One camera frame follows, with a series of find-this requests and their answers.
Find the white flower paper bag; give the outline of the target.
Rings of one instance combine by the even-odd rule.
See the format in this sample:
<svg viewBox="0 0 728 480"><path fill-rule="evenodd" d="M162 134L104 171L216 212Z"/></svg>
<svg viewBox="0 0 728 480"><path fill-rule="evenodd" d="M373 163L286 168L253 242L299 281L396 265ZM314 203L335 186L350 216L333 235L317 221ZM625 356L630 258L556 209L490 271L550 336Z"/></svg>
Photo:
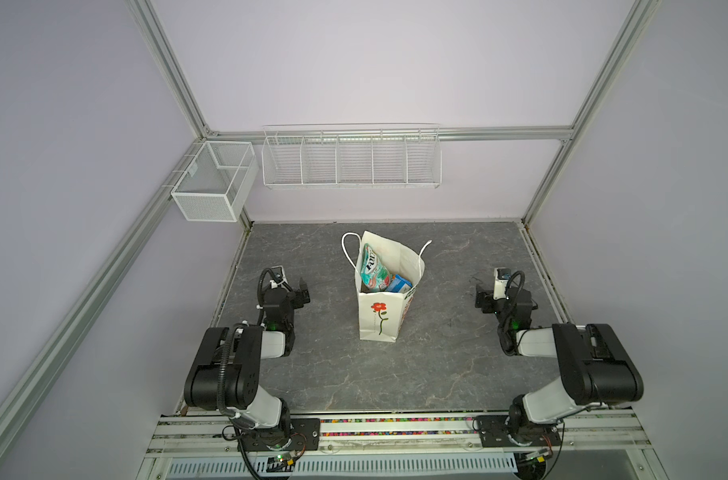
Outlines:
<svg viewBox="0 0 728 480"><path fill-rule="evenodd" d="M406 278L413 284L413 288L405 294L365 292L360 278L362 250L365 244L370 244L376 250L392 274ZM355 232L343 234L341 247L354 269L359 338L362 341L396 342L417 286L425 275L423 254L430 245L430 242L426 242L420 251L415 251L402 243L370 231L363 234Z"/></svg>

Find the blue m&m's candy packet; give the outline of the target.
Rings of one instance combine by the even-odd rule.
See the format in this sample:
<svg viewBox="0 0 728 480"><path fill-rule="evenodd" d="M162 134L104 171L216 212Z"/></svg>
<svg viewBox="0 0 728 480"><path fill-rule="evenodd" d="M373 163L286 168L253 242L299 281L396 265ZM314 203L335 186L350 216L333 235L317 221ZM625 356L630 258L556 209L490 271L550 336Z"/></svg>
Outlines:
<svg viewBox="0 0 728 480"><path fill-rule="evenodd" d="M389 283L385 291L388 293L405 294L412 288L413 284L409 280L398 274L392 274L389 277Z"/></svg>

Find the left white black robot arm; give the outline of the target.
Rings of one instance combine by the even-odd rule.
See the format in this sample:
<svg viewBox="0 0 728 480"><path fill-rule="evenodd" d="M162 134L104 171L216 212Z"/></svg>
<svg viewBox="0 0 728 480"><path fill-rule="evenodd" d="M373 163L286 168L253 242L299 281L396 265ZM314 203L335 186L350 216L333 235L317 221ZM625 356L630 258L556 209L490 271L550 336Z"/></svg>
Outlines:
<svg viewBox="0 0 728 480"><path fill-rule="evenodd" d="M184 384L185 404L225 417L233 429L228 438L246 447L289 447L294 429L288 404L260 385L261 365L291 354L295 312L309 302L305 281L295 288L282 266L264 269L257 285L257 320L206 330Z"/></svg>

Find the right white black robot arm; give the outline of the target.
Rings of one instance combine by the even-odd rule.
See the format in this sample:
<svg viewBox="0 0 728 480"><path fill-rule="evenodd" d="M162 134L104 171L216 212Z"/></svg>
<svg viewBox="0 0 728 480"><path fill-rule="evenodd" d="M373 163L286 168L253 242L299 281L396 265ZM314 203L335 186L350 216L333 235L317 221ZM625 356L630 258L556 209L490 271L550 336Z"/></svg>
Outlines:
<svg viewBox="0 0 728 480"><path fill-rule="evenodd" d="M568 417L641 400L641 373L614 329L608 324L572 323L534 327L532 313L539 305L525 284L523 271L497 268L490 287L476 286L475 307L496 317L504 354L554 359L559 376L515 397L505 419L481 417L481 431L529 446L553 440L557 425Z"/></svg>

